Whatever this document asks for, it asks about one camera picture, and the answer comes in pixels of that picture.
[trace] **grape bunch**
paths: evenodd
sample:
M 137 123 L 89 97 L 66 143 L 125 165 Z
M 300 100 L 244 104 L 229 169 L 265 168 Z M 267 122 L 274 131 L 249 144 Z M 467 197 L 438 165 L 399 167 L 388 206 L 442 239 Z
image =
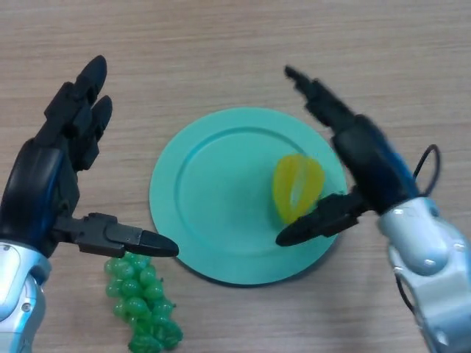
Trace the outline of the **grape bunch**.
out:
M 105 263 L 105 272 L 110 275 L 106 294 L 118 298 L 113 313 L 133 330 L 128 345 L 132 353 L 174 349 L 183 339 L 182 330 L 171 319 L 175 305 L 165 297 L 162 280 L 150 260 L 127 252 L 123 258 Z

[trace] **yellow fruit toy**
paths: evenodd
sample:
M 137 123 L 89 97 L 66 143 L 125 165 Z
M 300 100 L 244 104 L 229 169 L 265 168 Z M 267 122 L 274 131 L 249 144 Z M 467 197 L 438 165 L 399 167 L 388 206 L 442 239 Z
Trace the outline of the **yellow fruit toy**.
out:
M 302 154 L 283 157 L 273 177 L 273 199 L 285 224 L 305 215 L 319 198 L 325 174 L 320 164 Z

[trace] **teal plate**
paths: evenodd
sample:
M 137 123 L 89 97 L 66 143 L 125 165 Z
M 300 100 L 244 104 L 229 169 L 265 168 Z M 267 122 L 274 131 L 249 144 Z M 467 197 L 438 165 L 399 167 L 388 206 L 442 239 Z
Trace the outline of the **teal plate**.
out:
M 180 247 L 178 259 L 228 285 L 265 285 L 310 268 L 336 236 L 282 248 L 283 224 L 272 198 L 277 162 L 302 153 L 326 173 L 322 196 L 345 193 L 341 163 L 309 125 L 263 108 L 233 108 L 188 125 L 155 166 L 149 200 L 159 232 Z

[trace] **robotic arm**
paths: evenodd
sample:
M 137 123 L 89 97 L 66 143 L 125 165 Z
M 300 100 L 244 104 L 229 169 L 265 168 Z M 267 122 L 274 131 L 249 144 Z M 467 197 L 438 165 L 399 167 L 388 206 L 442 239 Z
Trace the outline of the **robotic arm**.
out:
M 155 257 L 178 255 L 168 238 L 120 224 L 115 216 L 72 218 L 79 201 L 77 174 L 99 154 L 112 102 L 97 96 L 107 63 L 90 61 L 75 83 L 67 82 L 46 108 L 46 122 L 21 148 L 0 204 L 0 350 L 31 352 L 46 311 L 43 285 L 59 242 L 81 252 L 123 257 L 125 251 Z
M 400 294 L 414 314 L 430 352 L 471 352 L 470 243 L 447 223 L 429 195 L 438 179 L 440 154 L 432 183 L 420 193 L 415 178 L 386 136 L 364 115 L 356 115 L 318 79 L 291 67 L 286 76 L 306 98 L 306 110 L 333 131 L 332 144 L 356 185 L 347 195 L 330 195 L 316 209 L 287 226 L 277 237 L 293 246 L 332 236 L 358 223 L 367 210 L 379 216 L 378 228 L 389 240 L 389 262 Z M 413 302 L 403 291 L 405 283 Z

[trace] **wooden table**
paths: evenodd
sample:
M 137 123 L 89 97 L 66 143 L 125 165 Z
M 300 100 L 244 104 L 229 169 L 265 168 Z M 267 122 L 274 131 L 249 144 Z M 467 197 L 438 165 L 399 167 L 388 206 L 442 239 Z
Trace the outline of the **wooden table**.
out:
M 115 214 L 153 229 L 148 187 L 155 161 L 202 115 L 270 107 L 328 137 L 283 77 L 291 63 L 373 117 L 412 168 L 429 143 L 438 143 L 444 170 L 434 197 L 466 232 L 470 17 L 466 0 L 3 1 L 0 184 L 57 89 L 103 54 L 114 114 L 102 153 L 79 175 L 76 216 Z M 130 330 L 113 317 L 104 293 L 105 260 L 74 246 L 56 251 L 36 353 L 127 351 Z M 174 317 L 185 332 L 179 353 L 426 352 L 374 215 L 347 232 L 318 271 L 283 285 L 229 289 L 173 260 L 155 265 L 178 304 Z

